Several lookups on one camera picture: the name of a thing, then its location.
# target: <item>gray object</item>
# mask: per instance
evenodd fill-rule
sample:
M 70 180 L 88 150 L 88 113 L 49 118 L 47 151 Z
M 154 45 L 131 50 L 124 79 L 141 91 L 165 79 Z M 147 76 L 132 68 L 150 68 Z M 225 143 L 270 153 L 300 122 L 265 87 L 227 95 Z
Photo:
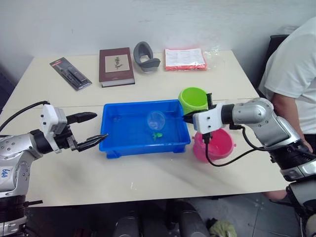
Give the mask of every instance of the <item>gray object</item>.
M 158 58 L 154 58 L 154 54 L 149 44 L 146 42 L 139 42 L 134 48 L 134 60 L 135 63 L 144 71 L 144 72 L 152 72 L 156 71 L 159 67 L 160 60 Z M 142 56 L 148 56 L 149 60 L 145 62 L 141 62 L 140 58 Z

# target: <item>gray floor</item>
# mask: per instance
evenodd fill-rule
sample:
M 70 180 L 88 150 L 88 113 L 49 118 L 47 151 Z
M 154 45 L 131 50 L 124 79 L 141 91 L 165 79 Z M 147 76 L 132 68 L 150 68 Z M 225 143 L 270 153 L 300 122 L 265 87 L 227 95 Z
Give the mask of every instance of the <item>gray floor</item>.
M 299 225 L 293 208 L 271 203 L 262 194 L 247 194 L 211 200 L 187 199 L 204 221 L 231 222 L 239 237 L 298 237 Z M 164 207 L 165 200 L 154 201 Z M 110 237 L 116 221 L 144 202 L 97 204 L 75 207 L 29 208 L 28 225 L 42 237 L 72 237 L 77 228 L 98 231 Z

